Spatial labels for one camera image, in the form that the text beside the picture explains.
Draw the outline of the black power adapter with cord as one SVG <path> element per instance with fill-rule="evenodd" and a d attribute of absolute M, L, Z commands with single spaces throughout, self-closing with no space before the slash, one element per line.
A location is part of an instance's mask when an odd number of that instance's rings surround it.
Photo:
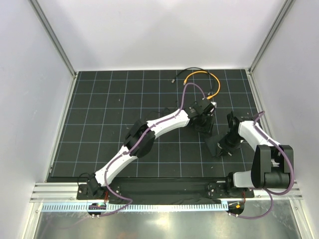
<path fill-rule="evenodd" d="M 169 108 L 165 108 L 160 113 L 160 118 L 154 120 L 148 120 L 147 125 L 149 127 L 154 126 L 151 131 L 155 133 L 156 139 L 160 136 L 182 127 L 190 127 L 190 119 L 188 118 L 188 107 L 183 110 L 176 109 L 171 111 Z"/>

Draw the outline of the black network switch box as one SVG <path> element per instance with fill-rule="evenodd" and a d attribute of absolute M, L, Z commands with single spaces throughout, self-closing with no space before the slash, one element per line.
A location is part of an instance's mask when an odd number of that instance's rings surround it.
<path fill-rule="evenodd" d="M 215 135 L 215 136 L 206 138 L 204 140 L 206 146 L 208 147 L 208 149 L 213 157 L 218 157 L 217 156 L 217 143 L 224 135 Z"/>

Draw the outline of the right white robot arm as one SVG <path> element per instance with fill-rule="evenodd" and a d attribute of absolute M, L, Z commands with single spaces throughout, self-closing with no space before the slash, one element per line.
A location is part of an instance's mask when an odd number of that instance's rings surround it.
<path fill-rule="evenodd" d="M 231 181 L 224 185 L 229 197 L 237 197 L 243 188 L 263 189 L 273 195 L 285 195 L 294 185 L 294 151 L 271 138 L 258 120 L 264 111 L 252 117 L 227 115 L 228 132 L 217 142 L 217 156 L 231 156 L 245 141 L 254 150 L 252 167 L 248 171 L 230 173 Z"/>

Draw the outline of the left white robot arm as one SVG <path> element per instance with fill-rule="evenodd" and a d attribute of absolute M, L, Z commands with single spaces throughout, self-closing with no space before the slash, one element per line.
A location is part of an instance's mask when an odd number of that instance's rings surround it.
<path fill-rule="evenodd" d="M 88 194 L 94 199 L 103 198 L 106 186 L 110 185 L 127 165 L 146 156 L 155 140 L 170 131 L 189 126 L 199 133 L 211 135 L 216 106 L 216 102 L 203 98 L 167 116 L 149 121 L 136 121 L 118 153 L 103 168 L 88 176 Z"/>

